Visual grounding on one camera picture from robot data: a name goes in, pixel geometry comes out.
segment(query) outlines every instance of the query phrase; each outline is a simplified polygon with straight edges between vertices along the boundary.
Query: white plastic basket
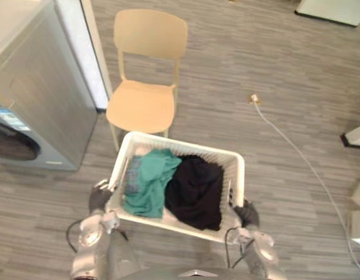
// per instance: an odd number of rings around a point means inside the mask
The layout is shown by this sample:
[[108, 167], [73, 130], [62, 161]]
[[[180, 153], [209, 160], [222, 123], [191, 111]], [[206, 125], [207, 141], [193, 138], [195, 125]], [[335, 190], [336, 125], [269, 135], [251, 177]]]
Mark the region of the white plastic basket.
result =
[[[221, 195], [221, 224], [220, 230], [199, 230], [186, 225], [172, 215], [166, 208], [163, 218], [145, 218], [131, 215], [123, 209], [123, 194], [125, 188], [124, 175], [129, 160], [140, 149], [170, 149], [174, 155], [198, 155], [210, 163], [217, 163], [224, 169], [223, 190]], [[107, 211], [115, 211], [120, 219], [144, 223], [164, 229], [174, 230], [187, 235], [197, 236], [216, 242], [223, 242], [226, 231], [229, 228], [240, 226], [236, 215], [231, 210], [229, 203], [234, 206], [243, 206], [244, 194], [244, 160], [238, 154], [227, 150], [209, 148], [191, 143], [176, 141], [159, 136], [144, 134], [141, 132], [128, 133], [121, 145], [115, 166], [111, 175], [109, 187], [118, 185], [115, 193], [107, 204]]]

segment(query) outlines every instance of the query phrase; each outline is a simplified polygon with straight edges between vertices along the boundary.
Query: chair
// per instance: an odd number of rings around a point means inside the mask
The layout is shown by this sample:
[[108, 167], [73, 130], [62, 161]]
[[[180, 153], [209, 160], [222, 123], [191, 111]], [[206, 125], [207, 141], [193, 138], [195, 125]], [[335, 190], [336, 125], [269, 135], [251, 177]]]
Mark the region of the chair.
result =
[[[115, 18], [114, 43], [122, 82], [107, 106], [106, 117], [116, 127], [168, 137], [176, 111], [180, 57], [186, 50], [187, 23], [177, 16], [149, 9], [120, 11]], [[124, 53], [174, 60], [171, 86], [127, 79]], [[114, 141], [118, 150], [116, 130]]]

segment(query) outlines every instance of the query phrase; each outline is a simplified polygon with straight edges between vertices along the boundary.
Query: power cord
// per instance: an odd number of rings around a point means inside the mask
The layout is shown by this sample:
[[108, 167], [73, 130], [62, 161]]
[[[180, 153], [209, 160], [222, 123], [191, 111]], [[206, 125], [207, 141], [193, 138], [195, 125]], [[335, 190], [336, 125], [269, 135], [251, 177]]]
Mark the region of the power cord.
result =
[[228, 234], [229, 232], [231, 232], [232, 230], [236, 230], [237, 228], [240, 228], [239, 226], [236, 227], [231, 227], [230, 229], [228, 229], [225, 233], [225, 237], [224, 237], [224, 242], [225, 242], [225, 253], [226, 253], [226, 265], [228, 266], [228, 268], [230, 268], [230, 257], [229, 257], [229, 248], [228, 248]]
[[348, 245], [348, 249], [349, 249], [349, 253], [351, 255], [351, 258], [353, 260], [353, 262], [356, 264], [356, 266], [360, 269], [360, 263], [357, 262], [357, 259], [355, 257], [355, 254], [352, 250], [352, 246], [351, 246], [351, 242], [349, 241], [349, 238], [348, 238], [348, 232], [347, 232], [347, 227], [343, 221], [343, 218], [342, 218], [342, 215], [338, 209], [338, 206], [337, 204], [335, 203], [333, 197], [331, 196], [331, 193], [329, 191], [329, 189], [326, 187], [325, 183], [323, 182], [323, 180], [320, 178], [320, 176], [318, 175], [317, 171], [313, 168], [312, 164], [307, 160], [307, 158], [305, 157], [305, 155], [299, 150], [299, 148], [297, 146], [295, 146], [295, 144], [289, 139], [286, 137], [285, 134], [283, 134], [271, 121], [268, 121], [264, 115], [262, 114], [262, 112], [260, 111], [259, 107], [258, 107], [258, 104], [260, 104], [260, 100], [258, 98], [258, 96], [256, 94], [253, 94], [250, 96], [250, 101], [254, 104], [255, 106], [255, 109], [256, 111], [258, 112], [258, 114], [260, 115], [260, 117], [267, 123], [269, 124], [271, 127], [273, 127], [274, 130], [276, 130], [276, 132], [278, 134], [280, 134], [280, 136], [283, 137], [283, 139], [285, 139], [287, 141], [287, 143], [289, 143], [293, 148], [294, 150], [296, 150], [298, 152], [298, 154], [302, 157], [302, 159], [305, 161], [305, 163], [308, 165], [309, 169], [312, 171], [312, 173], [314, 174], [314, 176], [318, 179], [318, 181], [320, 182], [321, 186], [323, 187], [325, 193], [327, 194], [332, 206], [334, 207], [337, 215], [338, 215], [338, 218], [339, 218], [339, 221], [341, 223], [341, 226], [343, 228], [343, 231], [344, 231], [344, 235], [345, 235], [345, 239], [347, 241], [347, 245]]
[[254, 242], [254, 239], [251, 239], [246, 245], [245, 247], [243, 248], [242, 245], [239, 246], [239, 250], [240, 250], [240, 257], [238, 258], [238, 260], [233, 264], [231, 265], [230, 264], [230, 256], [229, 256], [229, 247], [228, 247], [228, 234], [229, 232], [231, 232], [232, 230], [236, 230], [240, 228], [240, 226], [236, 226], [236, 227], [231, 227], [230, 229], [228, 229], [225, 233], [225, 237], [224, 237], [224, 242], [225, 242], [225, 253], [226, 253], [226, 264], [228, 266], [228, 268], [235, 268], [237, 266], [237, 264], [242, 260], [244, 259], [244, 256], [245, 256], [245, 251], [246, 249], [249, 247], [249, 245], [252, 244], [252, 242]]
[[72, 249], [72, 251], [74, 251], [75, 253], [77, 253], [77, 249], [76, 247], [71, 243], [70, 239], [69, 239], [69, 233], [71, 232], [71, 229], [77, 225], [78, 223], [81, 223], [83, 221], [83, 219], [80, 220], [76, 220], [74, 221], [72, 224], [70, 224], [67, 228], [67, 231], [65, 232], [65, 239], [67, 240], [68, 245], [70, 246], [70, 248]]

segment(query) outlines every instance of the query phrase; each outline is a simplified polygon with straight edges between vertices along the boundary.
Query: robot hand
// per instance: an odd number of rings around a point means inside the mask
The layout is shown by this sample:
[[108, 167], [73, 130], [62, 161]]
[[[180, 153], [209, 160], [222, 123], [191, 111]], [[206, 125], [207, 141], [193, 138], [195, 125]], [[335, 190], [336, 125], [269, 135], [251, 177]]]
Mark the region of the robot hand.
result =
[[95, 184], [89, 197], [89, 212], [104, 212], [104, 207], [113, 195], [114, 190], [109, 189], [109, 181], [104, 179]]

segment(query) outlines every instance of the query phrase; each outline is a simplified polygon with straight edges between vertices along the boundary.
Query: wood-grain floor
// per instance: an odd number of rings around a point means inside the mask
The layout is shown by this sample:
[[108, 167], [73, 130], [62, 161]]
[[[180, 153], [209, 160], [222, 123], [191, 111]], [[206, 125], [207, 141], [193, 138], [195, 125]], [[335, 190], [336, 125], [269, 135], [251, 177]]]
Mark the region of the wood-grain floor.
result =
[[[262, 230], [275, 238], [289, 279], [360, 279], [321, 186], [247, 102], [252, 93], [261, 97], [261, 110], [313, 163], [346, 217], [355, 208], [349, 195], [360, 180], [360, 150], [344, 148], [339, 135], [360, 124], [360, 26], [298, 17], [286, 0], [92, 4], [113, 86], [119, 79], [112, 31], [120, 9], [152, 8], [186, 20], [190, 35], [170, 137], [244, 157], [246, 197], [260, 211]], [[164, 61], [129, 56], [126, 64], [132, 78], [170, 82]], [[115, 156], [100, 115], [78, 172], [0, 165], [0, 279], [67, 279], [73, 254], [64, 231], [87, 214], [89, 190], [110, 175]], [[123, 226], [143, 267], [224, 256], [221, 244]]]

